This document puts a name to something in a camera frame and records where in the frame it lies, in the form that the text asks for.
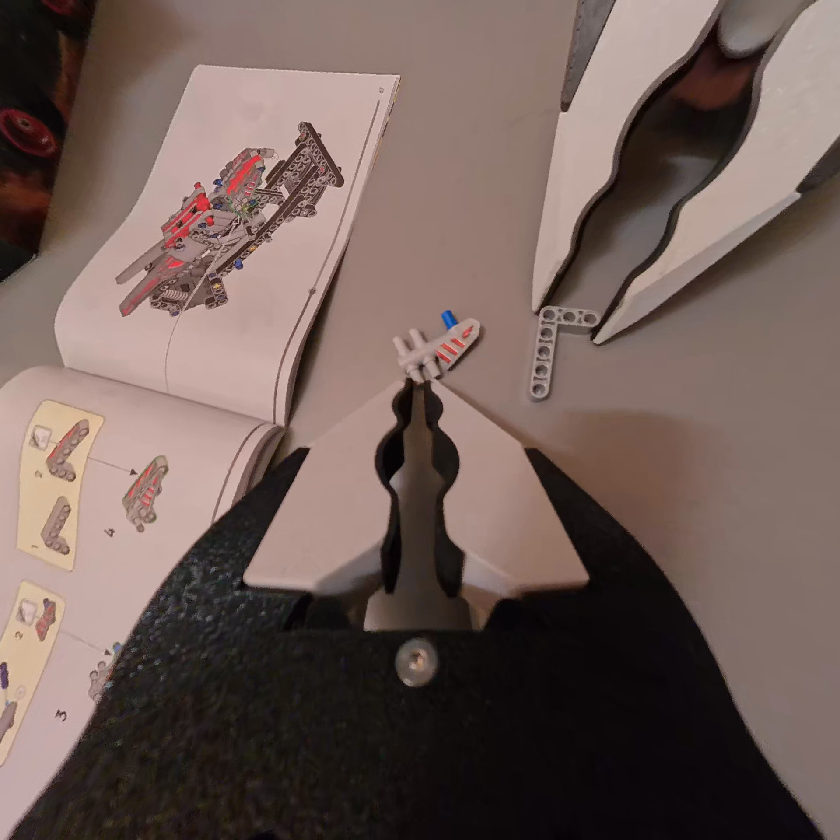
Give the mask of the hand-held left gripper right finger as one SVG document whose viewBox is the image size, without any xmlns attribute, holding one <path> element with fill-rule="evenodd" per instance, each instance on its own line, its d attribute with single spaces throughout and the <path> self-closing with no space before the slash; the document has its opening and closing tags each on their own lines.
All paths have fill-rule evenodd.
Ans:
<svg viewBox="0 0 840 840">
<path fill-rule="evenodd" d="M 504 600 L 577 590 L 590 577 L 526 449 L 438 382 L 424 385 L 436 501 L 434 557 L 471 616 Z"/>
</svg>

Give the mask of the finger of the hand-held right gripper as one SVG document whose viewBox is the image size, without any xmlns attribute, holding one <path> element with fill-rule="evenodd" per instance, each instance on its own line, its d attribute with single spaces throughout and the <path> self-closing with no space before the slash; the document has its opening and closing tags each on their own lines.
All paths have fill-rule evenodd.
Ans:
<svg viewBox="0 0 840 840">
<path fill-rule="evenodd" d="M 591 341 L 601 345 L 667 302 L 745 239 L 838 173 L 839 2 L 803 3 L 752 78 L 730 154 L 673 208 Z"/>
<path fill-rule="evenodd" d="M 533 260 L 532 310 L 549 298 L 585 219 L 614 183 L 632 121 L 692 57 L 718 7 L 715 1 L 577 3 Z"/>
</svg>

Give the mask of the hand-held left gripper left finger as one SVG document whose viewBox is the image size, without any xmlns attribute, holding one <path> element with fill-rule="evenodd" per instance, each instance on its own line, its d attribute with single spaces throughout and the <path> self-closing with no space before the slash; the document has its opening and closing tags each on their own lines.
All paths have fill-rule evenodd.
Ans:
<svg viewBox="0 0 840 840">
<path fill-rule="evenodd" d="M 415 384 L 398 381 L 306 452 L 244 574 L 251 587 L 315 596 L 393 593 L 402 559 L 391 479 L 405 461 Z"/>
</svg>

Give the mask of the grey angled brick beam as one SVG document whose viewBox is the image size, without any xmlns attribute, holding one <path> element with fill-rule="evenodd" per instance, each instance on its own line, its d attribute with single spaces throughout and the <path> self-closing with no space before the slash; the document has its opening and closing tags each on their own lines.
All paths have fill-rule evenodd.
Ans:
<svg viewBox="0 0 840 840">
<path fill-rule="evenodd" d="M 533 402 L 541 403 L 551 393 L 560 339 L 574 335 L 588 337 L 601 320 L 599 312 L 584 308 L 545 306 L 539 310 L 528 384 L 528 395 Z"/>
</svg>

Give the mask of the small grey red-striped brick assembly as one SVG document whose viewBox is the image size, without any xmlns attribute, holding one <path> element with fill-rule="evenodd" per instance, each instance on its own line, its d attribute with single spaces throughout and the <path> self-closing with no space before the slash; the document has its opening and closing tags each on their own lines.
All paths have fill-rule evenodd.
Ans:
<svg viewBox="0 0 840 840">
<path fill-rule="evenodd" d="M 416 385 L 440 379 L 480 338 L 481 324 L 477 319 L 458 319 L 448 309 L 440 318 L 445 331 L 434 339 L 428 340 L 419 330 L 411 329 L 408 340 L 401 336 L 392 340 L 401 371 Z"/>
</svg>

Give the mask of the grey desk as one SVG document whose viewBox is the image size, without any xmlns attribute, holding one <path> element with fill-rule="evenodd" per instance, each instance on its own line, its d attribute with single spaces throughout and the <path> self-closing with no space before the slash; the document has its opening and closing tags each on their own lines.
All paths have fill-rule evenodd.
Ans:
<svg viewBox="0 0 840 840">
<path fill-rule="evenodd" d="M 40 256 L 2 285 L 2 383 L 121 224 L 199 64 L 400 74 L 287 446 L 393 382 L 392 336 L 482 321 L 449 386 L 620 521 L 693 612 L 763 751 L 838 838 L 838 181 L 634 331 L 524 393 L 574 2 L 100 2 Z"/>
</svg>

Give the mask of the white instruction booklet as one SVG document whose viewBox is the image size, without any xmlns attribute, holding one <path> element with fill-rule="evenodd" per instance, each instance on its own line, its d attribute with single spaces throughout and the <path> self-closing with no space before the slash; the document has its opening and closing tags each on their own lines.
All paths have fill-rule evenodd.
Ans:
<svg viewBox="0 0 840 840">
<path fill-rule="evenodd" d="M 259 481 L 399 77 L 199 66 L 141 195 L 2 386 L 2 774 L 76 738 L 125 634 Z"/>
</svg>

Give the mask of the black toy truck box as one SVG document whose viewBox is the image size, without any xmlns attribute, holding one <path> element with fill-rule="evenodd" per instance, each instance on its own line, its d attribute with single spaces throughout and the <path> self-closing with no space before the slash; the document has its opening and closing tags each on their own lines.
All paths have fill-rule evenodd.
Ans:
<svg viewBox="0 0 840 840">
<path fill-rule="evenodd" d="M 96 7 L 1 2 L 1 280 L 39 253 Z"/>
</svg>

